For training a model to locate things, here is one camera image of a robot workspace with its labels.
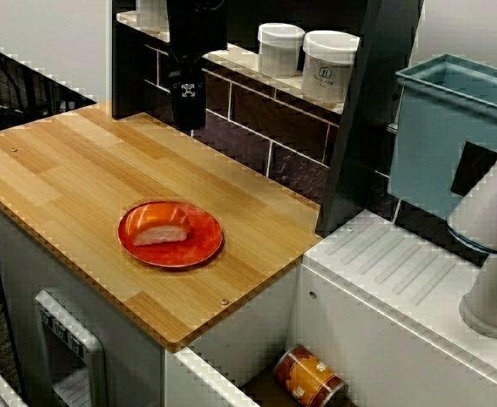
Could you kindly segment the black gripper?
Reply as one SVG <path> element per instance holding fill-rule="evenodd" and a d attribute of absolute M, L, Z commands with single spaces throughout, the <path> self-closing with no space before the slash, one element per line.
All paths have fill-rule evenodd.
<path fill-rule="evenodd" d="M 226 1 L 172 0 L 166 3 L 170 50 L 184 59 L 170 73 L 175 127 L 201 130 L 206 122 L 206 80 L 201 57 L 227 50 Z"/>

